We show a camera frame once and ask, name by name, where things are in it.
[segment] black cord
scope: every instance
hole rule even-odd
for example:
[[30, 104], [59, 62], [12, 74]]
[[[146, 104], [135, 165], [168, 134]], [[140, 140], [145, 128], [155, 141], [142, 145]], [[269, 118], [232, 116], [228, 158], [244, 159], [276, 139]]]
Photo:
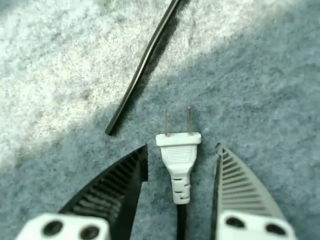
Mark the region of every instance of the black cord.
[[147, 65], [149, 64], [149, 61], [151, 59], [152, 54], [154, 53], [156, 46], [162, 37], [165, 28], [167, 27], [168, 23], [170, 22], [170, 19], [175, 15], [177, 12], [179, 3], [181, 0], [172, 0], [169, 7], [167, 8], [166, 12], [164, 13], [158, 27], [156, 28], [155, 32], [152, 35], [151, 40], [149, 41], [146, 50], [144, 51], [142, 58], [140, 60], [140, 63], [135, 71], [135, 74], [130, 82], [130, 85], [128, 89], [126, 90], [120, 105], [116, 109], [110, 123], [105, 129], [105, 133], [109, 136], [113, 135], [116, 125], [119, 122], [119, 118], [122, 115], [122, 112], [128, 102], [128, 99], [131, 97], [134, 89], [136, 89], [136, 86], [141, 81], [143, 74], [146, 70]]
[[186, 236], [186, 219], [187, 205], [176, 205], [177, 225], [176, 225], [176, 240], [185, 240]]

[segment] carpet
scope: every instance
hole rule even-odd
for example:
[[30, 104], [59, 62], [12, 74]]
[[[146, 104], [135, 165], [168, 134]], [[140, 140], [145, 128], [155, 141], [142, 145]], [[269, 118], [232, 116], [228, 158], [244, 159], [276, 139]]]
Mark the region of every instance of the carpet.
[[210, 237], [214, 148], [258, 176], [300, 240], [320, 239], [320, 3], [190, 0], [117, 135], [104, 131], [169, 0], [0, 1], [0, 238], [57, 212], [148, 144], [132, 240], [174, 239], [176, 206], [155, 136], [202, 134], [187, 239]]

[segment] plug strain relief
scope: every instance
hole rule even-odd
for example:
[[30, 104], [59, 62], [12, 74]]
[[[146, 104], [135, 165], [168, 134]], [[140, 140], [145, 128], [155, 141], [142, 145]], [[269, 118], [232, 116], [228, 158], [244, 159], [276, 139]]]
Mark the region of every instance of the plug strain relief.
[[190, 202], [190, 175], [171, 177], [173, 201], [176, 205]]

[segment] black cable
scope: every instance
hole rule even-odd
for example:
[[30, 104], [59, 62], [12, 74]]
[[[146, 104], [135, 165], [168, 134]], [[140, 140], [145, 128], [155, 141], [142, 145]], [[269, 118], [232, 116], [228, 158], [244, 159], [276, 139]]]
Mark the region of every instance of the black cable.
[[186, 236], [186, 219], [187, 205], [176, 205], [177, 225], [176, 225], [176, 240], [185, 240]]
[[156, 46], [162, 37], [165, 28], [167, 27], [168, 23], [170, 22], [170, 19], [175, 15], [177, 12], [179, 3], [181, 0], [172, 0], [169, 7], [167, 8], [166, 12], [164, 13], [158, 27], [156, 28], [155, 32], [152, 35], [151, 40], [149, 41], [146, 50], [144, 51], [142, 58], [140, 60], [140, 63], [135, 71], [135, 74], [130, 82], [130, 85], [128, 89], [126, 90], [120, 105], [116, 109], [110, 123], [105, 129], [105, 133], [109, 136], [113, 135], [115, 131], [115, 127], [117, 126], [119, 122], [120, 116], [123, 114], [123, 110], [128, 102], [128, 99], [131, 97], [133, 91], [136, 89], [136, 86], [141, 81], [143, 74], [146, 70], [147, 65], [149, 64], [149, 61], [151, 59], [152, 54], [154, 53]]

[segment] white plug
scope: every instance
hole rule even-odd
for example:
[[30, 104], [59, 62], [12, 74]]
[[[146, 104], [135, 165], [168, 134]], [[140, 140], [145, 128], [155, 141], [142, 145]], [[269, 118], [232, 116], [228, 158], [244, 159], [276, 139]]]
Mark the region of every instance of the white plug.
[[155, 136], [162, 161], [171, 176], [173, 201], [176, 205], [190, 202], [190, 173], [197, 159], [202, 136], [192, 132], [191, 108], [188, 107], [188, 132], [168, 133], [167, 111], [164, 115], [164, 134]]

